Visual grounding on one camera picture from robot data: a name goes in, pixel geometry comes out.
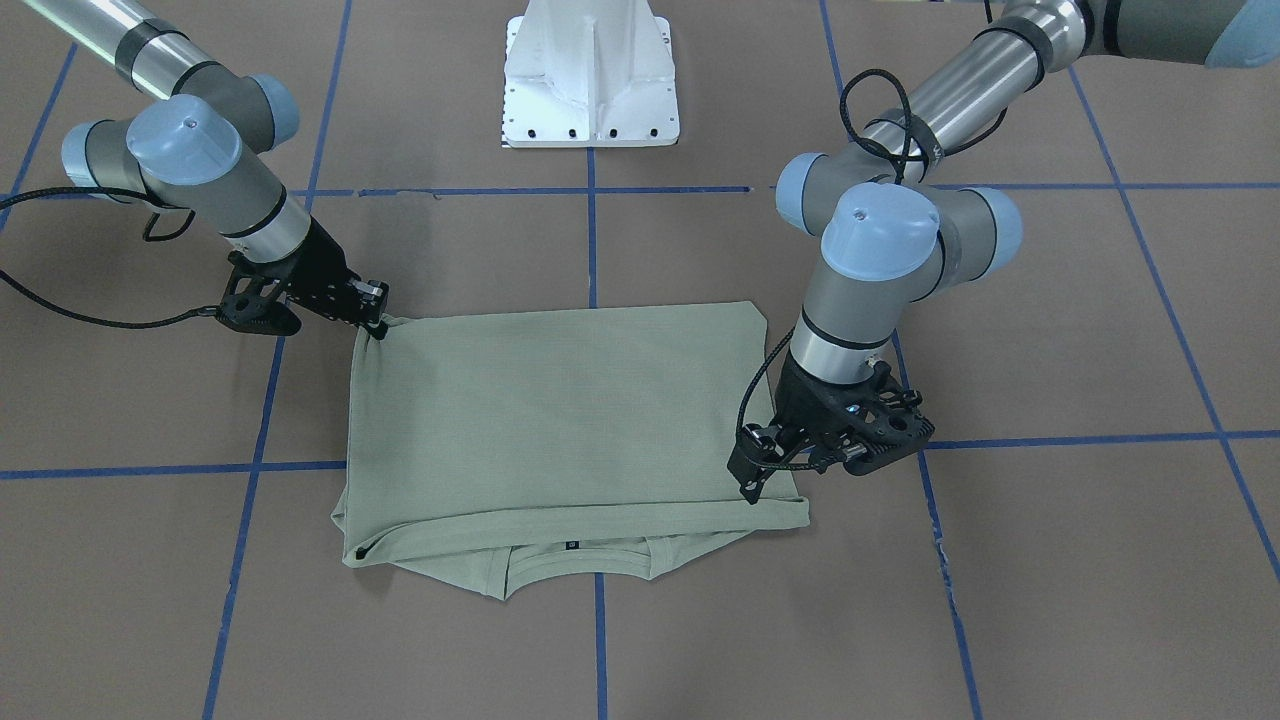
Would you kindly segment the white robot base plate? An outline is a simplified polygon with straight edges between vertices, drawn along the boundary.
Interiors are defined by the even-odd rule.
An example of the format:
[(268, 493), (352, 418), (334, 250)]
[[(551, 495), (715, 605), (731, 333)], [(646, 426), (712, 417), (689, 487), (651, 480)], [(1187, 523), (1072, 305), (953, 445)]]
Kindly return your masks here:
[(507, 149), (640, 149), (680, 141), (669, 23), (550, 17), (507, 24), (500, 143)]

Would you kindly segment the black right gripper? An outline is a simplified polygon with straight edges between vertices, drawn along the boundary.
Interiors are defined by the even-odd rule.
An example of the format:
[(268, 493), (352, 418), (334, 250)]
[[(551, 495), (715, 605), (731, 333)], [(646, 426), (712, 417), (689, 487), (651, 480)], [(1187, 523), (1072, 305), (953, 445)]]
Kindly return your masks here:
[(387, 337), (383, 315), (390, 286), (358, 281), (347, 266), (342, 246), (312, 218), (301, 246), (288, 256), (291, 270), (284, 295), (301, 307), (334, 322), (348, 322), (374, 340)]

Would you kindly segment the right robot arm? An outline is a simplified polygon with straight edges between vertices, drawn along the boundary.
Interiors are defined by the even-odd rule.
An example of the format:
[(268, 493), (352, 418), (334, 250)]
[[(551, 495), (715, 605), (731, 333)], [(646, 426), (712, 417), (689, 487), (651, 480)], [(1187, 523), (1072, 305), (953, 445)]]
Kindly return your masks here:
[(292, 138), (300, 110), (265, 74), (238, 76), (134, 1), (35, 1), (32, 8), (154, 101), (129, 120), (73, 128), (61, 143), (65, 195), (186, 211), (230, 243), (232, 272), (212, 316), (247, 334), (292, 336), (294, 306), (376, 340), (389, 288), (352, 272), (343, 249), (262, 155)]

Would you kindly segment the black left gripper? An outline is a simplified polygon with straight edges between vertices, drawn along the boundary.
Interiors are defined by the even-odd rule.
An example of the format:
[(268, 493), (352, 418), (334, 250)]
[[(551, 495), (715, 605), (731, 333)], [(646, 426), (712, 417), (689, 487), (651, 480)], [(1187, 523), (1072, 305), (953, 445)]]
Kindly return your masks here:
[(791, 352), (785, 354), (774, 392), (772, 425), (744, 425), (735, 436), (727, 469), (748, 503), (756, 503), (765, 480), (810, 445), (844, 447), (852, 442), (847, 406), (855, 404), (859, 384), (838, 384), (805, 372)]

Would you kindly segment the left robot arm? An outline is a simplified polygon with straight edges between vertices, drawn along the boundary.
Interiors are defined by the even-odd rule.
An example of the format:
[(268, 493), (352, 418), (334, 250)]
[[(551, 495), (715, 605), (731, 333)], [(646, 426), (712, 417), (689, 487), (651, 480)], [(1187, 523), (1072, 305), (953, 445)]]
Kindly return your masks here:
[(940, 190), (927, 176), (984, 136), (1009, 105), (1083, 56), (1213, 69), (1277, 56), (1275, 1), (1007, 1), (920, 87), (893, 82), (895, 108), (852, 131), (841, 152), (794, 158), (778, 214), (817, 237), (801, 311), (776, 348), (774, 415), (741, 421), (727, 461), (755, 503), (782, 471), (838, 464), (861, 477), (925, 447), (922, 397), (882, 352), (905, 309), (1009, 264), (1021, 246), (1014, 201), (983, 187)]

